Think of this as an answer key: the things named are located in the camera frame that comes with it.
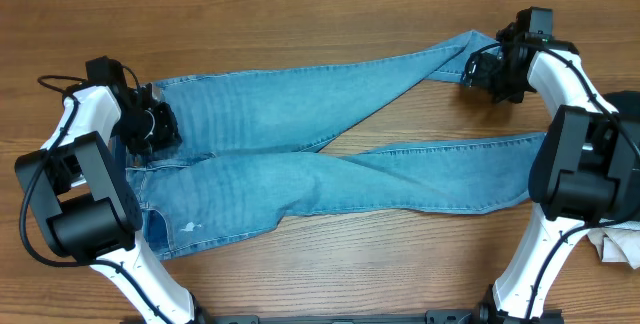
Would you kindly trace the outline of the blue denim jeans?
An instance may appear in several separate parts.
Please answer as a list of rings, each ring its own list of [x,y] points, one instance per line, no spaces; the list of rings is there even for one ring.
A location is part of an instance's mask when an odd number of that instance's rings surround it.
[[[274,230],[288,216],[409,209],[486,214],[528,198],[543,134],[324,148],[422,80],[458,83],[490,38],[468,31],[373,61],[157,81],[181,142],[120,161],[162,260]]]

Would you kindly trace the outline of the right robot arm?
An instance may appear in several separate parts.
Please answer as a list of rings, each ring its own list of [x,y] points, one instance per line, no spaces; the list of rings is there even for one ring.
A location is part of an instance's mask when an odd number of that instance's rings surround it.
[[[600,95],[579,51],[554,37],[553,12],[530,7],[473,52],[462,82],[494,102],[539,94],[552,122],[533,161],[534,203],[519,246],[503,274],[466,317],[468,323],[560,323],[546,296],[575,245],[592,229],[636,221],[639,121]]]

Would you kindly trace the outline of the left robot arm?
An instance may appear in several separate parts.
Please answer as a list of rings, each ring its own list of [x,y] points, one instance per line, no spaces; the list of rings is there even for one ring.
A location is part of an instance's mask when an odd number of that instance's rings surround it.
[[[59,91],[64,112],[54,133],[15,162],[23,247],[46,266],[100,273],[144,323],[211,323],[153,254],[117,160],[120,149],[147,155],[180,143],[175,116],[151,85],[129,86],[134,73],[119,61],[102,56],[85,68],[85,77],[66,77]]]

